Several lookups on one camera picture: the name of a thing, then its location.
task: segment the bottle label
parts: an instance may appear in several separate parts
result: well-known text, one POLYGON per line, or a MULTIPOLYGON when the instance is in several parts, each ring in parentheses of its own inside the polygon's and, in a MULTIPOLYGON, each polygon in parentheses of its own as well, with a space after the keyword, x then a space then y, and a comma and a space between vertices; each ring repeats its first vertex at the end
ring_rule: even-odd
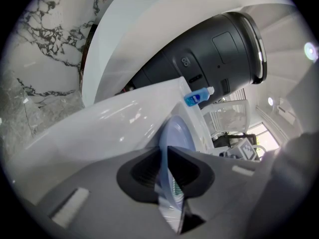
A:
POLYGON ((191 99, 193 100, 194 104, 198 104, 200 101, 200 95, 194 95, 191 97, 191 99))

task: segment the gray floor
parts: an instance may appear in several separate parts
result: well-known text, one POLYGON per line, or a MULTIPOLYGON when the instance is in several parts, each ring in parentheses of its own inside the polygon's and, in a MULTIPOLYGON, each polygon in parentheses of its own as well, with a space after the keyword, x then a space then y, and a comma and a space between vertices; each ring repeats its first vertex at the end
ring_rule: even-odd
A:
POLYGON ((4 162, 47 128, 84 108, 79 91, 38 108, 12 71, 0 73, 0 149, 4 162))

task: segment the white bottle cap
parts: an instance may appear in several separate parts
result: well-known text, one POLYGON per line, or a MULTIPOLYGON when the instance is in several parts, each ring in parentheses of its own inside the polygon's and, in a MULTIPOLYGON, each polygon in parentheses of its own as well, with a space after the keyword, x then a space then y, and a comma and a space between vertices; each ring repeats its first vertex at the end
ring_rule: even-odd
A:
POLYGON ((209 92, 209 95, 213 95, 215 92, 214 87, 208 87, 207 90, 209 92))

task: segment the white curved surface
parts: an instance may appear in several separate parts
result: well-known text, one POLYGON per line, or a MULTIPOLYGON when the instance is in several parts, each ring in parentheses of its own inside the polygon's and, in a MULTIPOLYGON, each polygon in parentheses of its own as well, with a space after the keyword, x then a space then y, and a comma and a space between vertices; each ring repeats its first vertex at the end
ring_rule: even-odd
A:
POLYGON ((106 64, 123 35, 157 1, 113 0, 109 5, 94 33, 85 62, 82 85, 82 97, 85 106, 94 104, 106 64))
POLYGON ((212 141, 198 106, 181 77, 104 100, 49 128, 6 166, 20 194, 36 204, 50 189, 84 166, 146 146, 157 146, 163 123, 180 115, 197 151, 210 153, 212 141))
POLYGON ((160 49, 181 33, 221 12, 259 3, 290 0, 159 0, 147 9, 117 43, 108 45, 105 14, 93 37, 85 65, 83 102, 86 106, 118 93, 160 49))

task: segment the blue bottle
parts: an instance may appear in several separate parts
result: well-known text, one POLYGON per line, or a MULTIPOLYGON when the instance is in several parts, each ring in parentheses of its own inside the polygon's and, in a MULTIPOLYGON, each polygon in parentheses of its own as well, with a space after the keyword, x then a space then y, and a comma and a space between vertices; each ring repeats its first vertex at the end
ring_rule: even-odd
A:
POLYGON ((188 106, 194 106, 203 101, 207 101, 209 96, 214 94, 214 91, 214 87, 202 88, 187 94, 184 100, 188 106))

